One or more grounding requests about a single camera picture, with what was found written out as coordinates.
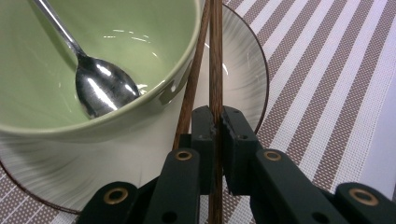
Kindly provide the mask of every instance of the white stripe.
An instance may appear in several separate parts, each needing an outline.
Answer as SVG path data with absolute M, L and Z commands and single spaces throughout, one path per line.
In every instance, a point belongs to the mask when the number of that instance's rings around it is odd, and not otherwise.
M 264 49 L 265 56 L 268 59 L 271 58 L 277 46 L 279 46 L 288 30 L 293 25 L 307 1 L 308 0 L 296 0 L 293 5 L 291 5 L 289 11 L 285 14 L 282 21 L 272 32 L 268 40 L 264 43 L 262 48 Z
M 374 5 L 369 17 L 366 18 L 361 31 L 353 45 L 352 51 L 346 61 L 346 65 L 330 96 L 329 102 L 320 117 L 318 126 L 310 140 L 308 148 L 300 163 L 300 169 L 307 175 L 309 179 L 313 179 L 318 165 L 332 135 L 333 128 L 341 113 L 341 109 L 352 86 L 353 80 L 358 73 L 364 53 L 373 36 L 375 27 L 379 20 L 377 11 L 380 10 L 379 5 Z
M 25 224 L 28 224 L 29 222 L 31 222 L 33 220 L 33 218 L 35 216 L 37 216 L 37 214 L 41 211 L 41 209 L 43 209 L 43 207 L 44 207 L 44 204 L 41 204 L 41 206 L 35 211 L 35 213 L 31 217 L 29 217 L 29 219 L 26 221 Z
M 271 15 L 274 13 L 276 8 L 282 1 L 269 1 L 262 11 L 257 15 L 256 19 L 250 24 L 251 29 L 253 30 L 254 34 L 257 34 L 260 29 L 267 23 L 268 19 L 270 19 Z
M 245 0 L 242 1 L 242 3 L 236 8 L 235 12 L 241 16 L 244 17 L 245 14 L 247 14 L 248 10 L 253 6 L 253 4 L 256 1 L 261 1 L 261 0 Z
M 346 3 L 344 10 L 338 17 L 332 28 L 326 42 L 324 43 L 318 57 L 315 59 L 311 70 L 306 76 L 303 85 L 299 89 L 290 109 L 283 119 L 282 124 L 277 131 L 271 148 L 286 150 L 299 126 L 305 110 L 314 95 L 320 80 L 322 79 L 329 63 L 340 44 L 343 33 L 346 31 L 348 24 L 352 20 L 353 13 L 358 8 L 358 1 L 349 1 Z
M 69 224 L 72 223 L 76 217 L 76 215 L 70 213 L 59 212 L 50 224 Z
M 297 63 L 300 61 L 303 56 L 306 48 L 308 48 L 309 43 L 314 37 L 317 29 L 322 23 L 324 17 L 326 16 L 327 11 L 332 6 L 332 1 L 321 1 L 312 15 L 311 19 L 306 24 L 302 33 L 298 37 L 297 41 L 291 48 L 288 56 L 283 61 L 282 65 L 279 67 L 276 72 L 274 78 L 271 81 L 271 87 L 268 98 L 267 105 L 267 113 L 265 113 L 266 118 L 268 116 L 268 112 L 271 111 L 274 106 L 276 99 L 279 97 L 279 94 L 282 92 L 283 88 L 286 85 L 286 82 L 289 80 L 290 75 L 292 74 L 294 68 L 297 66 Z
M 389 91 L 389 85 L 393 77 L 392 88 L 396 88 L 395 36 L 396 19 L 393 21 L 372 81 L 361 104 L 333 189 L 342 182 L 359 181 L 362 177 L 361 181 L 364 184 L 382 191 L 389 198 L 392 197 L 396 182 L 396 162 L 394 162 L 396 107 L 395 98 L 392 97 L 396 95 L 396 89 Z
M 240 223 L 249 223 L 249 221 L 253 218 L 251 214 L 250 205 L 249 205 L 250 197 L 242 197 L 239 204 L 236 206 L 233 214 L 228 221 L 229 224 L 240 224 Z
M 5 219 L 3 219 L 3 221 L 1 222 L 1 224 L 7 223 L 7 220 L 8 220 L 16 211 L 18 211 L 18 209 L 24 204 L 24 202 L 26 202 L 26 200 L 27 200 L 28 198 L 29 198 L 29 196 L 25 196 L 24 199 L 23 199 L 23 201 L 21 201 L 21 202 L 18 204 L 18 206 L 15 207 L 14 210 L 12 210 L 12 212 L 10 212 L 10 213 L 8 214 L 8 216 L 7 216 Z
M 10 189 L 4 196 L 3 198 L 0 199 L 0 202 L 2 202 L 11 192 L 14 190 L 17 186 L 15 185 L 12 189 Z

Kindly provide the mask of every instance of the black plastic part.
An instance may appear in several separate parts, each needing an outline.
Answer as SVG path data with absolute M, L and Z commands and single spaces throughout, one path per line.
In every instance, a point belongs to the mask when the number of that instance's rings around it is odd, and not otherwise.
M 249 163 L 257 150 L 259 139 L 241 111 L 224 106 L 222 113 L 223 169 L 228 189 L 233 195 L 251 193 Z
M 334 199 L 350 223 L 396 223 L 396 204 L 377 190 L 363 184 L 339 185 Z
M 178 147 L 191 147 L 191 134 L 183 133 L 178 140 Z
M 149 202 L 151 201 L 152 193 L 157 185 L 158 177 L 152 179 L 150 182 L 140 187 L 137 190 L 137 200 L 135 201 L 134 209 L 129 215 L 127 223 L 141 224 L 143 223 L 146 213 L 149 209 Z
M 144 223 L 198 223 L 199 154 L 189 148 L 166 158 Z
M 260 188 L 251 195 L 252 204 L 271 204 L 278 223 L 348 223 L 283 152 L 258 150 L 253 168 Z M 254 209 L 253 216 L 257 220 L 274 219 L 266 213 Z
M 125 199 L 121 200 L 121 196 L 124 195 L 125 192 L 127 192 L 127 196 Z M 108 184 L 93 195 L 82 210 L 77 224 L 128 223 L 128 219 L 134 209 L 136 196 L 137 189 L 132 184 L 124 182 Z
M 266 194 L 262 193 L 258 182 L 252 183 L 252 195 L 254 196 L 250 197 L 250 210 L 256 223 L 279 224 L 282 214 L 276 211 L 272 203 L 268 203 L 270 200 Z
M 215 150 L 213 136 L 216 132 L 213 116 L 209 107 L 201 106 L 192 111 L 191 116 L 191 148 L 199 152 L 201 194 L 213 192 Z

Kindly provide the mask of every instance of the metal spoon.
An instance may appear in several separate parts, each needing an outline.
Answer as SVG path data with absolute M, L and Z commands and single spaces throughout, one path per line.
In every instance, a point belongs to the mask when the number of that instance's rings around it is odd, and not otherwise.
M 140 96 L 136 84 L 119 67 L 113 63 L 89 57 L 82 50 L 47 0 L 34 0 L 34 2 L 78 58 L 77 95 L 92 119 L 117 110 Z

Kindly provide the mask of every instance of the striped placemat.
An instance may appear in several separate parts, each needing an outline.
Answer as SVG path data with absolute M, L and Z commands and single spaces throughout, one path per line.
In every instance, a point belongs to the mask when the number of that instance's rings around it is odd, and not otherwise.
M 258 132 L 262 145 L 285 151 L 323 189 L 361 182 L 371 153 L 379 150 L 373 148 L 375 130 L 396 79 L 396 1 L 224 4 L 250 25 L 268 61 L 270 94 Z M 391 188 L 383 193 L 396 201 L 396 168 L 388 173 L 393 178 L 379 184 Z M 226 192 L 224 186 L 224 222 L 254 223 L 248 197 Z M 0 171 L 0 223 L 72 223 L 75 218 L 27 196 Z M 206 197 L 200 219 L 207 219 Z

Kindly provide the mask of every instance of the chopsticks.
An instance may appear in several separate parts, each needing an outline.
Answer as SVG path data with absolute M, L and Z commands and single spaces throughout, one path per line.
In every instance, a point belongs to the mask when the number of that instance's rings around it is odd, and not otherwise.
M 222 165 L 221 165 L 221 112 L 222 112 L 222 1 L 205 0 L 201 30 L 191 65 L 191 71 L 180 110 L 173 149 L 178 149 L 180 135 L 190 128 L 191 112 L 204 53 L 207 25 L 210 17 L 209 39 L 209 108 L 212 112 L 216 136 L 215 140 L 215 186 L 209 195 L 209 224 L 220 224 L 222 215 Z
M 209 195 L 209 224 L 222 223 L 222 165 L 221 165 L 221 112 L 222 112 L 222 1 L 210 0 L 209 51 L 209 108 L 215 127 L 215 188 Z
M 202 57 L 205 48 L 205 39 L 207 25 L 209 24 L 209 0 L 205 0 L 204 11 L 201 18 L 201 28 L 198 35 L 198 41 L 194 58 L 191 64 L 189 78 L 187 79 L 186 90 L 184 92 L 183 103 L 181 105 L 180 115 L 178 117 L 177 129 L 172 149 L 178 149 L 180 135 L 188 133 L 191 121 L 191 112 L 194 106 L 195 93 L 197 90 L 199 72 L 201 69 Z

